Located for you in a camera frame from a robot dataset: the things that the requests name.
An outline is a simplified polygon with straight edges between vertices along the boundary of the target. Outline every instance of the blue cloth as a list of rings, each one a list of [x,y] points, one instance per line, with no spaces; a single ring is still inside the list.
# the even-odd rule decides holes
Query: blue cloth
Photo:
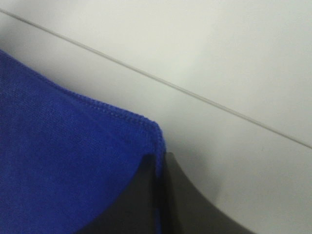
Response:
[[[142,116],[68,91],[0,51],[0,233],[68,234],[165,144]]]

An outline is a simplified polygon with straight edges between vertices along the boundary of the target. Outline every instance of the blue fabric corner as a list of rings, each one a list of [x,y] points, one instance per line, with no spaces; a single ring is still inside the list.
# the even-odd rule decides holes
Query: blue fabric corner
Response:
[[[165,144],[143,116],[66,90],[0,51],[0,233],[68,234]]]

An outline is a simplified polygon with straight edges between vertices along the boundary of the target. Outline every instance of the white surface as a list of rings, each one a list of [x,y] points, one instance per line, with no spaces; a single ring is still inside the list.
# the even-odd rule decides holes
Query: white surface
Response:
[[[312,146],[312,1],[2,0],[0,7]]]
[[[312,232],[312,150],[0,13],[0,48],[163,129],[187,176],[259,234]]]

